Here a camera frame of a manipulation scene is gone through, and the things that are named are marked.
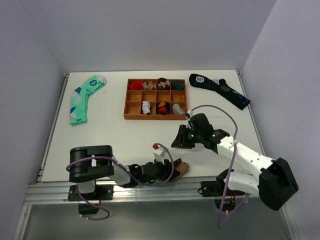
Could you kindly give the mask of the tan brown ribbed sock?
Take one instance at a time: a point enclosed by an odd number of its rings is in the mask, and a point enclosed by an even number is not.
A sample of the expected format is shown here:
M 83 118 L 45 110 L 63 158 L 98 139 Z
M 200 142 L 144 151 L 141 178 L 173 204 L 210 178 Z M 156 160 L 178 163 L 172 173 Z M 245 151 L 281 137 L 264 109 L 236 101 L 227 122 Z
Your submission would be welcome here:
M 174 171 L 170 178 L 170 181 L 177 181 L 182 178 L 189 171 L 189 164 L 181 160 L 181 158 L 176 159 L 174 162 Z

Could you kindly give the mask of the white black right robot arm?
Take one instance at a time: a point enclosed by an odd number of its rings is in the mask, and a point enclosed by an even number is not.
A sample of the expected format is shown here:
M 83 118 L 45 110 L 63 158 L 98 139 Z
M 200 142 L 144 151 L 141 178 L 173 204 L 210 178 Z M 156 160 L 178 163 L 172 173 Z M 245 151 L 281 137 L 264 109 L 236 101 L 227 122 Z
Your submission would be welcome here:
M 241 196 L 250 194 L 271 210 L 278 211 L 298 190 L 298 184 L 289 163 L 255 152 L 239 143 L 222 129 L 214 129 L 203 113 L 189 118 L 187 125 L 180 125 L 172 148 L 192 149 L 196 144 L 241 165 L 247 174 L 232 170 L 221 172 L 211 186 L 202 185 L 204 197 Z

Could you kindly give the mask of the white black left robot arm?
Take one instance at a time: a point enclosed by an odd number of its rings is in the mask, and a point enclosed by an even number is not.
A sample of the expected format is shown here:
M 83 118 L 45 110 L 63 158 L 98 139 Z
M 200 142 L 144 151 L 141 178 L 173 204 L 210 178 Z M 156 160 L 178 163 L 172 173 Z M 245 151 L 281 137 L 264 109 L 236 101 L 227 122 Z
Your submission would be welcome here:
M 69 181 L 75 183 L 79 194 L 86 200 L 96 197 L 96 180 L 109 178 L 122 188 L 138 185 L 159 185 L 182 177 L 189 165 L 180 158 L 173 160 L 168 149 L 161 144 L 153 145 L 154 160 L 143 165 L 124 165 L 113 154 L 110 145 L 75 147 L 69 152 Z

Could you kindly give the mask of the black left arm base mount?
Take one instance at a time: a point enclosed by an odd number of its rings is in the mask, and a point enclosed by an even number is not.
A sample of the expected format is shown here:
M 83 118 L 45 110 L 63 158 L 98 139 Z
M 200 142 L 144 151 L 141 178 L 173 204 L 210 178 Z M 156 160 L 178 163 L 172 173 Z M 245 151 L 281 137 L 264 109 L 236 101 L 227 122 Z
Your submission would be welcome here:
M 77 187 L 77 185 L 70 186 L 67 200 L 69 202 L 84 202 L 78 204 L 78 212 L 80 215 L 96 215 L 102 201 L 110 201 L 113 199 L 114 186 L 112 184 L 96 185 L 95 190 L 91 193 L 80 193 Z

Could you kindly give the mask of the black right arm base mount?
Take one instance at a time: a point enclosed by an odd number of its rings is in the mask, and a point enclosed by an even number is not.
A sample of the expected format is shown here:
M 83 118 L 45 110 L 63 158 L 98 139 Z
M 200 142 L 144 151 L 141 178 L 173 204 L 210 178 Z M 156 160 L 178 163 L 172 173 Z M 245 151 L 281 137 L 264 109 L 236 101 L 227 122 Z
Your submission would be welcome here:
M 200 195 L 202 195 L 202 197 L 204 197 L 204 198 L 206 198 L 206 197 L 218 198 L 218 199 L 214 200 L 214 204 L 215 204 L 216 208 L 219 210 L 221 202 L 222 202 L 222 196 L 223 196 L 223 192 L 224 192 L 225 183 L 223 181 L 220 182 L 217 180 L 210 180 L 210 181 L 202 181 L 200 183 L 200 185 L 201 186 L 197 190 L 197 192 Z M 245 195 L 246 194 L 242 191 L 230 190 L 229 188 L 227 188 L 226 197 L 223 201 L 222 211 L 223 212 L 233 211 L 235 209 L 235 207 L 237 206 L 236 196 L 245 196 Z

